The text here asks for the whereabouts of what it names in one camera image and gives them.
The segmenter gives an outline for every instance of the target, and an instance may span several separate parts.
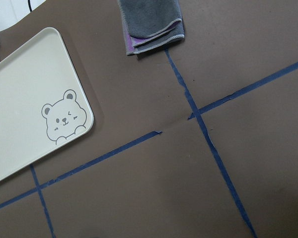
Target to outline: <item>rectangular tray with rounded corners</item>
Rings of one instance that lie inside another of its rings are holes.
[[[93,112],[59,32],[0,62],[0,180],[87,133]]]

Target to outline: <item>gray towel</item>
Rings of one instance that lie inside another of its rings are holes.
[[[184,38],[178,0],[118,0],[127,55]]]

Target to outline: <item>blue tape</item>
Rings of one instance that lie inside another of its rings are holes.
[[[3,202],[3,203],[0,204],[0,209],[3,208],[3,207],[5,207],[5,206],[7,206],[7,205],[9,205],[9,204],[12,204],[14,202],[17,202],[20,199],[23,199],[23,198],[25,198],[25,197],[27,197],[27,196],[35,193],[36,191],[37,191],[37,188],[33,188],[33,189],[31,189],[31,190],[29,190],[27,192],[24,192],[23,194],[18,195],[17,197],[14,197],[14,198],[6,201],[6,202]]]
[[[212,110],[212,109],[226,103],[229,100],[232,100],[232,99],[235,99],[239,96],[242,96],[245,93],[248,93],[248,92],[250,92],[250,91],[252,91],[252,90],[254,90],[254,89],[256,89],[260,86],[265,85],[266,83],[269,83],[269,82],[271,82],[275,79],[278,79],[278,78],[280,78],[280,77],[282,77],[282,76],[284,76],[288,73],[291,73],[291,72],[295,71],[296,69],[298,69],[298,62],[296,62],[296,63],[294,63],[294,64],[292,64],[292,65],[290,65],[286,68],[283,68],[283,69],[281,69],[281,70],[279,70],[279,71],[277,71],[277,72],[275,72],[275,73],[273,73],[273,74],[271,74],[271,75],[269,75],[265,78],[262,78],[261,80],[255,82],[255,83],[252,83],[252,84],[250,84],[250,85],[248,85],[248,86],[234,92],[233,94],[230,94],[230,95],[228,95],[228,96],[226,96],[222,99],[219,99],[219,100],[217,100],[213,103],[210,103],[210,104],[206,105],[205,107],[202,107],[201,109],[199,109],[199,114],[206,113],[209,110]],[[194,117],[195,117],[194,113],[192,113],[190,115],[190,117],[188,118],[188,120],[190,120]]]
[[[91,167],[91,166],[93,166],[93,165],[95,165],[95,164],[97,164],[97,163],[99,163],[99,162],[101,162],[105,159],[108,159],[111,156],[114,156],[114,155],[116,155],[116,154],[118,154],[118,153],[120,153],[124,150],[127,150],[127,149],[129,149],[129,148],[131,148],[131,147],[133,147],[133,146],[135,146],[135,145],[137,145],[137,144],[139,144],[139,143],[141,143],[145,140],[148,140],[148,139],[150,139],[150,138],[152,138],[156,135],[160,135],[161,133],[162,133],[162,131],[152,131],[152,132],[150,132],[150,133],[148,133],[148,134],[146,134],[146,135],[144,135],[144,136],[142,136],[142,137],[140,137],[136,140],[133,140],[133,141],[131,141],[131,142],[129,142],[129,143],[127,143],[127,144],[125,144],[125,145],[123,145],[123,146],[121,146],[121,147],[119,147],[119,148],[117,148],[117,149],[115,149],[111,152],[108,152],[107,154],[104,154],[104,155],[102,155],[102,156],[100,156],[96,159],[93,159],[93,160],[87,162],[86,164],[80,165],[79,167],[77,167],[77,168],[75,168],[71,171],[66,172],[66,173],[58,176],[56,179],[52,179],[52,180],[40,185],[40,189],[44,189],[44,188],[46,188],[48,186],[51,186],[51,185],[53,185],[53,184],[55,184],[59,181],[62,181],[64,179],[68,178],[69,176],[77,174],[78,172],[80,172],[84,169],[87,169],[87,168],[89,168],[89,167]]]
[[[188,87],[186,86],[186,84],[184,82],[184,79],[182,78],[180,72],[178,71],[178,69],[176,68],[175,64],[173,63],[172,58],[170,57],[170,54],[169,54],[169,50],[168,49],[165,49],[164,51],[165,51],[165,54],[168,57],[169,63],[170,63],[170,65],[171,65],[171,67],[172,67],[172,69],[174,71],[175,76],[178,79],[179,84],[184,87],[185,97],[187,98],[187,101],[190,104],[190,107],[191,107],[191,109],[193,111],[193,114],[194,114],[194,116],[197,119],[197,122],[198,122],[198,124],[200,126],[200,129],[201,129],[201,131],[202,131],[202,133],[203,133],[203,135],[204,135],[204,137],[205,137],[205,139],[206,139],[206,141],[207,141],[207,143],[208,143],[208,145],[210,147],[210,150],[211,150],[211,152],[213,154],[213,157],[215,158],[215,161],[216,161],[216,163],[218,165],[218,168],[220,169],[220,172],[221,172],[221,174],[222,174],[222,176],[223,176],[223,178],[224,178],[224,180],[226,182],[226,185],[229,188],[229,191],[230,191],[230,193],[231,193],[231,195],[232,195],[232,197],[234,199],[234,202],[235,202],[235,204],[236,204],[236,206],[237,206],[237,208],[238,208],[238,210],[239,210],[239,212],[240,212],[240,214],[241,214],[244,222],[249,227],[249,229],[250,229],[253,237],[254,238],[257,238],[256,232],[255,232],[255,230],[254,230],[254,228],[252,226],[252,223],[251,223],[250,219],[248,218],[248,215],[246,213],[246,210],[245,210],[245,208],[244,208],[244,206],[243,206],[243,204],[242,204],[242,202],[241,202],[241,200],[240,200],[240,198],[239,198],[239,196],[237,194],[237,191],[236,191],[236,189],[235,189],[235,187],[234,187],[234,185],[233,185],[233,183],[232,183],[232,181],[231,181],[231,179],[230,179],[230,177],[229,177],[229,175],[228,175],[228,173],[226,171],[226,168],[224,166],[224,163],[223,163],[222,159],[220,158],[220,155],[219,155],[217,149],[215,148],[214,144],[211,141],[211,138],[209,136],[207,127],[205,126],[205,124],[203,122],[203,119],[202,119],[201,114],[200,114],[200,112],[198,110],[198,107],[196,106],[196,104],[195,104],[195,102],[194,102],[194,100],[193,100],[193,98],[192,98],[192,96],[191,96],[191,94],[189,92],[189,89],[188,89]]]
[[[35,182],[35,186],[37,188],[37,191],[38,191],[38,194],[39,194],[39,197],[40,197],[43,209],[44,209],[45,217],[46,217],[46,220],[47,220],[49,228],[50,228],[52,238],[55,238],[54,229],[53,229],[53,226],[52,226],[52,221],[51,221],[51,218],[50,218],[50,215],[49,215],[49,211],[46,207],[46,203],[45,203],[45,200],[44,200],[41,188],[40,188],[40,184],[39,184],[38,178],[36,176],[33,165],[30,165],[30,168],[31,168],[32,176],[33,176],[33,179],[34,179],[34,182]]]

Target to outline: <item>black cable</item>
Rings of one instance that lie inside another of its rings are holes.
[[[30,2],[30,0],[28,0],[28,5],[29,5],[30,12],[31,12],[32,11],[32,8],[31,8],[31,2]]]

